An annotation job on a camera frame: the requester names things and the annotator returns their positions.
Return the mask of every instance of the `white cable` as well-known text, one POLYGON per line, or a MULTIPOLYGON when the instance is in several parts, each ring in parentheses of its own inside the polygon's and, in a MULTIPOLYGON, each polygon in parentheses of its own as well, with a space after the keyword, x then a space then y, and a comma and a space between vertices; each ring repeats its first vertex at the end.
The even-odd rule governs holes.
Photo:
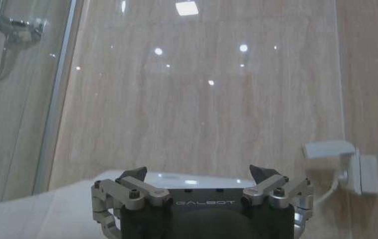
POLYGON ((335 180, 334 180, 334 184, 331 186, 330 191, 315 201, 315 207, 318 207, 330 197, 331 195, 334 195, 334 193, 337 191, 339 189, 339 174, 335 174, 335 180))

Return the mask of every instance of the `metal bracket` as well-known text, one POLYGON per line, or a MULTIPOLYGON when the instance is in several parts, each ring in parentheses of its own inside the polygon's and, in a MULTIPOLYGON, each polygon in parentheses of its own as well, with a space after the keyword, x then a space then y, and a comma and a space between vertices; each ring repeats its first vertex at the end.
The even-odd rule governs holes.
POLYGON ((304 230, 306 223, 314 216, 314 185, 307 178, 298 178, 290 181, 282 188, 278 188, 270 194, 270 203, 274 208, 288 208, 295 201, 295 239, 299 239, 304 230))
POLYGON ((120 218, 120 209, 140 210, 146 206, 146 199, 158 207, 172 201, 167 189, 156 188, 142 180, 127 176, 115 181, 111 179, 96 181, 92 186, 94 220, 103 225, 103 233, 110 239, 122 239, 122 231, 115 217, 120 218))
POLYGON ((286 209, 294 202, 295 213, 295 239, 302 237, 306 230, 307 221, 314 216, 314 185, 307 178, 298 178, 290 181, 288 177, 274 175, 258 186, 246 188, 243 191, 243 201, 258 206, 264 203, 264 198, 270 197, 270 204, 274 208, 286 209))
POLYGON ((156 207, 164 206, 172 200, 171 193, 167 189, 156 188, 131 176, 123 178, 120 183, 128 188, 136 188, 140 190, 147 196, 150 203, 156 207))
POLYGON ((282 187, 287 183, 288 178, 283 175, 274 175, 267 180, 264 180, 262 183, 258 184, 258 186, 246 188, 244 193, 244 199, 248 201, 248 204, 252 206, 258 206, 263 204, 264 198, 270 196, 270 193, 278 188, 282 187))

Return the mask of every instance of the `glass shower door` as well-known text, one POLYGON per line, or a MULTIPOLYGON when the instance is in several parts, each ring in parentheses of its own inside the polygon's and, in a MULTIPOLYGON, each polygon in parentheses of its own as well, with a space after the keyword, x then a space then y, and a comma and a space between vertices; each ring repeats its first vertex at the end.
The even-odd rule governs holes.
POLYGON ((0 0, 0 201, 34 191, 71 0, 0 0))

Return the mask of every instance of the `screw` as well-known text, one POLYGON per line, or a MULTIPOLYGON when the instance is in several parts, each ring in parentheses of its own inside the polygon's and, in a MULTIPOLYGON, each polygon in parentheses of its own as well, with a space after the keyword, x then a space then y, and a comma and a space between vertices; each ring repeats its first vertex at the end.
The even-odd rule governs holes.
POLYGON ((99 188, 99 185, 102 184, 102 181, 95 182, 95 188, 99 188))
POLYGON ((278 197, 284 197, 286 196, 286 190, 283 188, 276 188, 274 190, 274 195, 278 197))
POLYGON ((252 193, 252 194, 256 194, 256 193, 259 193, 259 190, 255 189, 255 188, 250 188, 250 189, 247 189, 247 192, 252 193))
POLYGON ((131 193, 130 193, 130 198, 131 199, 138 199, 142 196, 142 192, 138 189, 132 189, 131 193))

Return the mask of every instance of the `white plastic bracket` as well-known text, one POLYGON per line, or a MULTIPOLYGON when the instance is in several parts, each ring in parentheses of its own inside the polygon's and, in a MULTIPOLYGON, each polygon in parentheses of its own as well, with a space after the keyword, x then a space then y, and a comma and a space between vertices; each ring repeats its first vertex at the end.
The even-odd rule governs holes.
POLYGON ((310 159, 340 157, 340 185, 357 195, 378 194, 378 160, 373 155, 361 156, 360 150, 344 140, 307 143, 310 159))

